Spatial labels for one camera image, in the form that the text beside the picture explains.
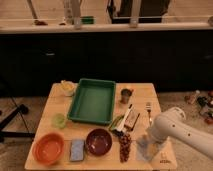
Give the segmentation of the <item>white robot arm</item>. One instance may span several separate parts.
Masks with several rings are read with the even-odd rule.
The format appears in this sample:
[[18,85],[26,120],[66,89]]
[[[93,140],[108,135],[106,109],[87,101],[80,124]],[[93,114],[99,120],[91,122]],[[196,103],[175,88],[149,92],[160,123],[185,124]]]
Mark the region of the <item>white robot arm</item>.
[[173,137],[213,160],[213,134],[199,131],[184,123],[186,115],[179,107],[172,107],[158,114],[147,129],[149,137],[164,143]]

